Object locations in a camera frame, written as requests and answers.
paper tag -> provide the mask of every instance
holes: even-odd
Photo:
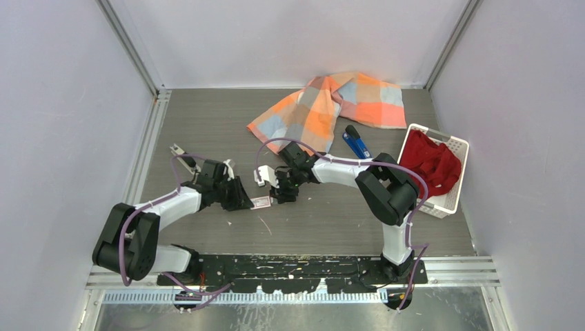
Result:
[[[267,195],[265,197],[257,197],[250,199],[254,204],[254,207],[250,208],[251,210],[260,209],[260,208],[268,208],[272,204],[270,203],[270,197]]]

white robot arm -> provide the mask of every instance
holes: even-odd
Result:
[[[229,160],[223,163],[205,160],[200,170],[195,165],[192,168],[198,170],[193,180],[182,183],[178,192],[175,190],[158,199],[164,202],[115,205],[95,246],[94,263],[120,273],[118,247],[121,230],[126,219],[136,210],[141,210],[123,234],[123,260],[128,277],[139,281],[149,272],[175,272],[193,279],[199,277],[199,253],[177,245],[158,245],[159,232],[212,203],[219,202],[227,211],[250,209],[254,205],[240,178],[234,176]]]
[[[303,183],[337,183],[359,188],[374,215],[382,222],[384,247],[382,257],[388,262],[385,271],[390,279],[408,276],[413,262],[413,250],[406,243],[404,220],[415,208],[419,189],[414,181],[401,171],[364,165],[346,165],[310,157],[296,143],[289,143],[279,155],[287,164],[286,170],[276,170],[263,165],[255,180],[263,186],[269,182],[270,195],[278,203],[295,201],[299,186]],[[327,154],[328,159],[367,162],[396,161],[388,154],[381,153],[375,159],[342,159]],[[390,180],[385,186],[382,182]]]

white plastic basket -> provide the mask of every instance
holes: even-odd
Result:
[[[427,137],[430,138],[430,140],[437,143],[437,145],[440,143],[445,143],[447,147],[451,150],[451,152],[453,152],[453,154],[461,161],[462,165],[461,176],[459,177],[459,181],[455,183],[451,191],[449,191],[449,193],[447,194],[427,199],[424,205],[420,208],[422,212],[431,214],[434,217],[438,217],[440,219],[447,215],[454,214],[457,211],[457,205],[459,205],[459,194],[461,193],[461,184],[463,182],[463,175],[465,174],[467,154],[469,153],[469,143],[463,139],[459,139],[456,137],[452,137],[448,134],[444,134],[443,132],[429,129],[418,124],[410,124],[408,127],[408,131],[406,131],[406,137],[404,137],[404,142],[402,143],[400,155],[398,156],[399,164],[400,158],[402,158],[402,151],[404,151],[404,146],[406,145],[406,140],[411,130],[423,132],[424,134],[426,134]]]

metal frame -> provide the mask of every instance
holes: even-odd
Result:
[[[156,84],[152,80],[150,73],[146,69],[144,62],[142,61],[142,59],[140,58],[140,55],[136,51],[136,47],[134,47],[134,44],[130,40],[130,37],[128,36],[128,33],[126,32],[126,29],[124,29],[124,26],[122,25],[122,22],[120,21],[120,18],[116,14],[116,11],[112,7],[112,4],[110,3],[110,1],[109,0],[95,0],[95,1],[97,2],[99,7],[101,8],[103,15],[107,18],[108,22],[112,26],[112,29],[114,30],[114,32],[118,36],[118,39],[120,40],[120,42],[122,43],[122,47],[128,53],[128,56],[130,57],[132,64],[134,64],[134,67],[136,67],[136,70],[138,70],[138,73],[140,74],[140,76],[144,80],[144,83],[146,84],[146,86],[148,86],[148,89],[150,90],[152,95],[155,95],[155,96],[158,95],[159,94],[158,87],[156,86]]]
[[[437,60],[437,63],[435,64],[433,71],[430,73],[430,76],[426,82],[426,85],[424,86],[425,89],[430,91],[430,89],[433,88],[433,85],[435,85],[435,82],[437,81],[437,78],[439,78],[441,71],[443,71],[443,68],[445,67],[445,65],[447,63],[447,60],[449,60],[449,57],[450,57],[451,53],[453,52],[453,49],[455,48],[455,46],[457,45],[457,43],[461,39],[461,36],[465,32],[465,29],[469,25],[469,22],[471,21],[471,19],[473,18],[475,11],[478,9],[479,5],[482,2],[483,2],[483,0],[469,0],[467,2],[467,5],[463,9],[463,12],[461,13],[461,16],[459,17],[459,20],[457,21],[457,24],[455,25],[455,29],[451,33],[451,36],[449,37],[447,44],[443,48],[441,55],[439,55],[439,59]]]
[[[150,167],[152,155],[157,146],[157,140],[161,132],[171,92],[172,90],[161,90],[150,109],[146,127],[142,134],[141,144],[138,149],[138,155],[124,192],[124,203],[135,205],[140,202],[140,196],[142,195],[144,183],[146,182],[146,175]]]
[[[506,318],[504,306],[502,305],[502,298],[499,295],[499,289],[482,288],[482,293],[484,294],[484,300],[488,308],[493,329],[496,331],[510,331],[508,319]]]
[[[103,298],[106,295],[105,290],[86,290],[83,294],[83,302],[85,308],[81,313],[78,331],[94,331],[97,324],[97,317],[103,303]]]

plaid towel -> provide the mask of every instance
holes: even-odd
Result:
[[[260,141],[294,138],[328,152],[337,117],[346,117],[374,128],[406,128],[399,86],[359,72],[315,77],[248,124]],[[278,153],[284,142],[269,143]]]

